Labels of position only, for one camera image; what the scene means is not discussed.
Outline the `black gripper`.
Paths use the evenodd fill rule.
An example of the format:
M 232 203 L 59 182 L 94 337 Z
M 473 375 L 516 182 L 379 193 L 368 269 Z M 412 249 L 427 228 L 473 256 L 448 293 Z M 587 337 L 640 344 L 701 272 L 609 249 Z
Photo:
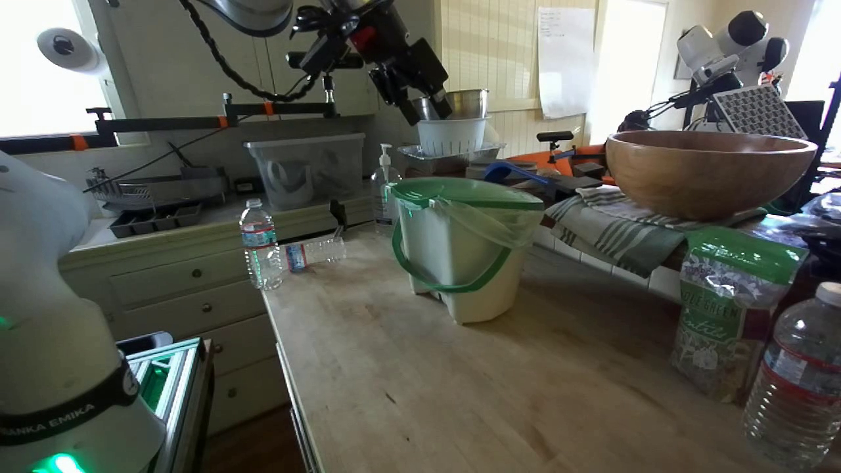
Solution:
M 445 93 L 449 73 L 427 40 L 407 40 L 407 27 L 394 0 L 322 0 L 318 5 L 299 5 L 291 32 L 316 32 L 314 47 L 299 61 L 307 77 L 328 73 L 343 61 L 354 59 L 368 67 L 379 94 L 389 106 L 397 106 L 407 123 L 424 119 L 424 109 L 410 99 L 410 89 L 419 89 L 440 119 L 452 115 Z

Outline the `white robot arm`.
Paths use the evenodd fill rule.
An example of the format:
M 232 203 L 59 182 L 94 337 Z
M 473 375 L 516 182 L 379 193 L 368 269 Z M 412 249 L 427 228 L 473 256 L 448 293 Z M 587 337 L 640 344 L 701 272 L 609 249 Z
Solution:
M 2 473 L 148 473 L 167 424 L 98 303 L 61 277 L 93 220 L 65 180 L 0 155 Z

